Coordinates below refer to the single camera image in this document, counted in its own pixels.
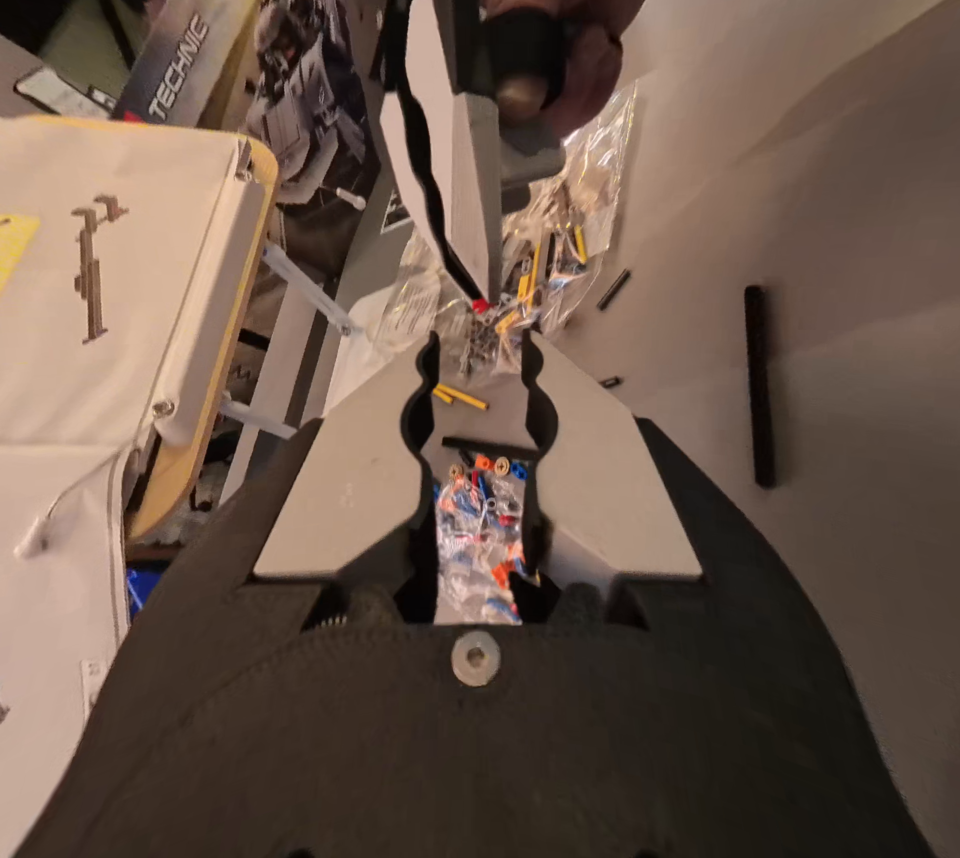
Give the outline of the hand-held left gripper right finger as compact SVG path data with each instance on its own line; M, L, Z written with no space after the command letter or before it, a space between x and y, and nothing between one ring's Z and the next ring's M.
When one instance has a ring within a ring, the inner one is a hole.
M630 588L700 588L702 564L630 409L537 331L521 358L535 445L522 544L539 579L521 580L521 621L564 609L618 619Z

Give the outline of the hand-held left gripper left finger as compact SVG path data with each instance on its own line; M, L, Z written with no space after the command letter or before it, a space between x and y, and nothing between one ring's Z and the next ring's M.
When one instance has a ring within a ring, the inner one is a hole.
M383 589L433 623L439 589L434 431L441 343L428 331L322 418L253 568L259 580Z

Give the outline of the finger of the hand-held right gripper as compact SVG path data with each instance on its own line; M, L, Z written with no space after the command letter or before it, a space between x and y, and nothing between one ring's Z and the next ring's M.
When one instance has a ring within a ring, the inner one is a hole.
M492 98L454 89L440 26L434 0L412 0L405 71L426 121L429 173L439 193L434 238L477 299L491 303L501 248L498 109Z
M379 113L394 185L414 230L469 300L481 298L453 244L453 105L429 116L408 88L387 92Z

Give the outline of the bag of colourful lego pieces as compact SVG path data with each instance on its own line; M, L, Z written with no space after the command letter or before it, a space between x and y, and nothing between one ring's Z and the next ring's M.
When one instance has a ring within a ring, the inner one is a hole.
M522 624L512 581L540 587L522 524L529 465L463 451L435 483L438 625Z

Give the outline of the lego set box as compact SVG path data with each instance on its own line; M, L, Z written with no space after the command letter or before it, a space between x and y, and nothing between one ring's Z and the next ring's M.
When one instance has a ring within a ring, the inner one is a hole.
M112 113L262 143L278 167L272 234L322 281L342 274L380 170L350 2L143 0L145 31Z

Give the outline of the clear bag of lego parts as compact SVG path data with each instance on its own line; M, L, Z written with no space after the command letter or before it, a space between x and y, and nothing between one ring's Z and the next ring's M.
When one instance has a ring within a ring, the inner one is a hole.
M641 82L621 87L606 107L563 142L557 176L536 182L530 203L502 223L501 289L484 312L470 309L417 232L402 252L375 330L386 361L434 331L447 366L467 383L521 369L522 334L566 326L599 275L614 237L621 180Z

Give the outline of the wooden stand board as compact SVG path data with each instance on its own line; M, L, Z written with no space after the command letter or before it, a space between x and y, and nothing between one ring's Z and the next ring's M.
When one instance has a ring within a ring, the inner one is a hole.
M127 544L141 540L196 485L267 242L279 166L261 142L237 133L222 187L155 381L155 449L125 514Z

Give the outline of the smartphone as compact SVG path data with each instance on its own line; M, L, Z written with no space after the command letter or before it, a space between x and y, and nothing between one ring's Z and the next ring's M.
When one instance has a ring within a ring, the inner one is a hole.
M46 64L21 75L12 89L37 108L69 118L109 120L115 106L111 96L96 88L94 95L83 92Z

